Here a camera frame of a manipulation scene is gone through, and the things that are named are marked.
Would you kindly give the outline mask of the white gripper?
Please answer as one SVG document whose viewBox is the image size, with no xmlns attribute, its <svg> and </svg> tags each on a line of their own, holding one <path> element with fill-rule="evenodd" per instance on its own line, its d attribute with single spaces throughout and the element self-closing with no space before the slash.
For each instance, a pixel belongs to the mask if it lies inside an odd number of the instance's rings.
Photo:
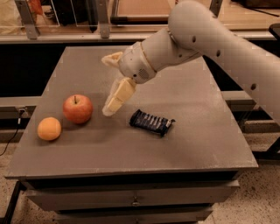
<svg viewBox="0 0 280 224">
<path fill-rule="evenodd" d="M 136 92 L 137 84 L 144 84 L 157 74 L 146 59 L 141 42 L 129 46 L 124 52 L 104 56 L 101 62 L 108 67 L 119 67 L 125 76 L 114 81 L 102 109 L 105 116 L 115 114 Z"/>
</svg>

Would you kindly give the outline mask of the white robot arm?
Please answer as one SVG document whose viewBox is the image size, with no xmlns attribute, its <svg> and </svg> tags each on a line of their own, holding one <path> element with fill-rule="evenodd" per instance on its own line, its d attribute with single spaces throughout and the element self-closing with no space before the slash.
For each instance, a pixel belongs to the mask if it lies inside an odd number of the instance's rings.
<svg viewBox="0 0 280 224">
<path fill-rule="evenodd" d="M 124 52 L 101 59 L 123 75 L 113 84 L 102 113 L 112 116 L 134 94 L 136 85 L 153 79 L 157 72 L 200 56 L 215 62 L 280 123 L 280 59 L 234 35 L 208 8 L 194 0 L 180 2 L 171 10 L 166 29 Z"/>
</svg>

